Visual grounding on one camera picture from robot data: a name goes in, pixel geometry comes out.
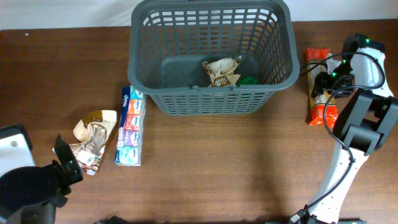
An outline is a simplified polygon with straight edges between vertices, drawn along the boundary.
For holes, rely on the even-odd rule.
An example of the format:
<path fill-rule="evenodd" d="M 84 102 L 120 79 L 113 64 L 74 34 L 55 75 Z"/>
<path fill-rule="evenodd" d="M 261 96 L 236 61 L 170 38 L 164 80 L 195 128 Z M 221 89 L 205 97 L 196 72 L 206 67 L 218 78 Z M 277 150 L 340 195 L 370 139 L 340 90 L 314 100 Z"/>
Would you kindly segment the orange-ended pasta packet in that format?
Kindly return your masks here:
<path fill-rule="evenodd" d="M 309 48 L 307 47 L 305 50 L 305 56 L 307 63 L 318 63 L 323 59 L 332 56 L 330 49 L 323 48 Z M 308 93 L 309 93 L 309 102 L 311 107 L 311 120 L 309 125 L 324 125 L 323 122 L 323 111 L 325 109 L 325 103 L 330 97 L 330 94 L 327 91 L 324 91 L 324 94 L 320 96 L 316 96 L 314 98 L 311 97 L 311 93 L 314 87 L 315 77 L 320 72 L 326 71 L 326 66 L 331 65 L 333 68 L 336 68 L 341 62 L 333 62 L 333 59 L 329 59 L 326 61 L 326 65 L 319 65 L 311 72 L 307 73 L 308 79 Z M 338 110 L 335 105 L 335 100 L 331 100 L 328 108 L 326 109 L 326 123 L 330 129 L 332 129 L 335 125 L 335 122 L 338 118 Z"/>

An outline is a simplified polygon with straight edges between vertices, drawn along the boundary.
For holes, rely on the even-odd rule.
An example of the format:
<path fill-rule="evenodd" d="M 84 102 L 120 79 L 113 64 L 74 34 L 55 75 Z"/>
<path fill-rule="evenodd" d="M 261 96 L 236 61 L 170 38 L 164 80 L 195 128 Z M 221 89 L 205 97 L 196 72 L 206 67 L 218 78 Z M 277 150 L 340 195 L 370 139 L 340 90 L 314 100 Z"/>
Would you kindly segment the beige clear snack bag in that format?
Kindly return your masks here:
<path fill-rule="evenodd" d="M 74 127 L 73 134 L 79 143 L 68 146 L 84 173 L 88 175 L 97 173 L 116 121 L 115 110 L 97 110 L 86 114 Z"/>

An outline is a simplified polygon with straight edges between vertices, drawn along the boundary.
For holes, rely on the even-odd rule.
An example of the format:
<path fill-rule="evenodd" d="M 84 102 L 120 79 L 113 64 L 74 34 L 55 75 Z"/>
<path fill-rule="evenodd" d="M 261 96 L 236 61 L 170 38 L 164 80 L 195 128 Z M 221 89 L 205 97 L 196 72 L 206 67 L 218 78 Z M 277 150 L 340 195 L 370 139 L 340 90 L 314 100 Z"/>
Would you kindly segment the multicolour tissue pack bundle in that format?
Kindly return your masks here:
<path fill-rule="evenodd" d="M 141 166 L 142 164 L 146 101 L 146 95 L 133 86 L 123 87 L 114 158 L 114 163 L 118 166 Z"/>

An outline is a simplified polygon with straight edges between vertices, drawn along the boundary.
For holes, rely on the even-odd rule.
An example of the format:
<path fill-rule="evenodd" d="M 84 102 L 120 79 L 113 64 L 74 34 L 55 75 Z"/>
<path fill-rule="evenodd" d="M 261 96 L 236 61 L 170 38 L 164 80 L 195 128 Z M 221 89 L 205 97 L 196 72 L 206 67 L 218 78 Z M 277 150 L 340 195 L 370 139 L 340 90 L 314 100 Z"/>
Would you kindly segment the green-lidded seasoning jar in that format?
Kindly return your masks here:
<path fill-rule="evenodd" d="M 258 85 L 259 82 L 257 78 L 248 76 L 248 77 L 242 77 L 238 80 L 237 86 L 242 86 L 242 85 Z"/>

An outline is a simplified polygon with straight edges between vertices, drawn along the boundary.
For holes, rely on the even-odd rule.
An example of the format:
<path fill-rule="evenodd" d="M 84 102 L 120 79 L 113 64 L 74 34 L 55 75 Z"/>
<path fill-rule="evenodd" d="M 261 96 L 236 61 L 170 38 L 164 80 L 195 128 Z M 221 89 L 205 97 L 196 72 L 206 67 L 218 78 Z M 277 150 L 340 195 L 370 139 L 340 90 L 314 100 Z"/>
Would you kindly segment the beige white rice bag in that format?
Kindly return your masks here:
<path fill-rule="evenodd" d="M 241 59 L 242 56 L 239 55 L 235 58 L 226 57 L 211 63 L 203 61 L 201 65 L 211 80 L 209 87 L 235 85 L 241 76 L 240 74 L 235 73 Z"/>

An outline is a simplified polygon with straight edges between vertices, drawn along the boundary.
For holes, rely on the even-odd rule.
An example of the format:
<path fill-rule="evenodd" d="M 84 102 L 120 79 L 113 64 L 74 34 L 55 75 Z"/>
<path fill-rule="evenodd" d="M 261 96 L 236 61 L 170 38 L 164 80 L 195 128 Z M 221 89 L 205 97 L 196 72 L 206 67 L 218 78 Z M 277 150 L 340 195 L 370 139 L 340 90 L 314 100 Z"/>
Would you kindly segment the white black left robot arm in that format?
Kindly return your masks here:
<path fill-rule="evenodd" d="M 22 124 L 1 128 L 1 223 L 54 224 L 70 186 L 83 180 L 71 147 L 57 136 L 58 157 L 49 165 L 35 165 L 32 142 Z"/>

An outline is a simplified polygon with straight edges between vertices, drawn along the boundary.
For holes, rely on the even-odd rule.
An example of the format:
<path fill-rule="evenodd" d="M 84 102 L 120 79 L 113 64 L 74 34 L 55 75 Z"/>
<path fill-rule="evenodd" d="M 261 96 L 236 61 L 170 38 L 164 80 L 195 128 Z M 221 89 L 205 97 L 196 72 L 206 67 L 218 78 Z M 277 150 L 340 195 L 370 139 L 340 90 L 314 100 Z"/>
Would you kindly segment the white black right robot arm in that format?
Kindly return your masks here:
<path fill-rule="evenodd" d="M 314 198 L 289 223 L 338 223 L 341 206 L 356 174 L 390 135 L 397 122 L 397 98 L 387 84 L 385 51 L 384 44 L 355 34 L 344 41 L 341 61 L 329 55 L 308 65 L 308 72 L 325 66 L 311 80 L 312 98 L 329 94 L 326 108 L 335 98 L 351 99 L 334 127 L 326 128 L 335 140 L 326 176 Z"/>

